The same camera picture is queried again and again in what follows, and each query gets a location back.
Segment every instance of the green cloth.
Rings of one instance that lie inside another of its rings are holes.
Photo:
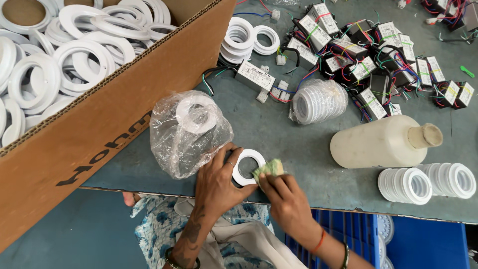
[[[273,159],[270,162],[266,163],[263,167],[259,167],[252,172],[252,174],[254,175],[254,179],[256,180],[259,187],[261,187],[261,184],[259,183],[259,175],[261,173],[266,174],[268,172],[273,176],[282,175],[284,173],[284,168],[282,167],[281,160]]]

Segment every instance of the person's right hand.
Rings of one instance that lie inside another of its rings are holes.
[[[271,201],[271,215],[285,233],[311,250],[322,237],[322,227],[313,219],[304,191],[291,175],[259,175],[259,181]]]

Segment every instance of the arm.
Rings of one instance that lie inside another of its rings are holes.
[[[313,219],[307,197],[295,178],[291,175],[274,177],[261,174],[260,183],[271,201],[271,215],[282,229],[330,268],[342,268],[345,246],[332,236],[325,234],[322,244],[314,251],[322,239],[323,229]],[[373,266],[350,251],[347,268],[373,269]]]
[[[226,152],[230,150],[233,152],[224,164]],[[229,162],[236,164],[242,150],[242,147],[228,143],[197,172],[194,209],[170,255],[177,265],[193,268],[199,250],[216,220],[257,189],[257,184],[238,189],[231,182],[234,166]]]

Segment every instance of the blue floral fabric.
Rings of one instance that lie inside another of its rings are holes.
[[[146,215],[136,227],[135,235],[143,251],[150,269],[161,269],[164,266],[166,250],[176,243],[176,234],[186,226],[188,217],[180,216],[174,211],[177,197],[148,195],[133,207],[131,217],[135,217],[142,209]],[[225,214],[223,218],[232,224],[260,221],[274,233],[267,205],[242,203]],[[274,269],[264,259],[253,256],[237,242],[219,244],[226,269]]]

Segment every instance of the person's left hand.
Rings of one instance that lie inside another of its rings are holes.
[[[226,152],[230,150],[233,152],[224,164]],[[204,214],[214,217],[214,221],[257,189],[257,184],[239,189],[231,182],[232,170],[237,165],[239,155],[243,150],[242,147],[228,143],[197,172],[195,207],[204,206]]]

